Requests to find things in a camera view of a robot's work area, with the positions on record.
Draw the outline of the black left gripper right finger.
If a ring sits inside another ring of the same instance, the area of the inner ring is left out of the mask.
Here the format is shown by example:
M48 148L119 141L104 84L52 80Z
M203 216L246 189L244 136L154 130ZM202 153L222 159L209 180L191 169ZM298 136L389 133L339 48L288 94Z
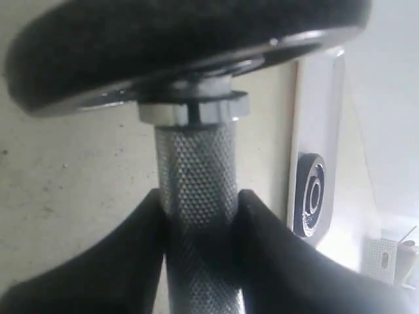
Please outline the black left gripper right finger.
M297 237L252 190L238 194L236 264L246 313L417 313L398 288L360 275Z

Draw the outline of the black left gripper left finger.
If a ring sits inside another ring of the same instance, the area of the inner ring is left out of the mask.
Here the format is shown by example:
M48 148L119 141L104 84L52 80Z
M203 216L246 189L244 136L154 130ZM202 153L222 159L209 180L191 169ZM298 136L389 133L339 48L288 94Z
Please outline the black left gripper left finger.
M152 313L166 221L158 189L99 243L10 287L2 313Z

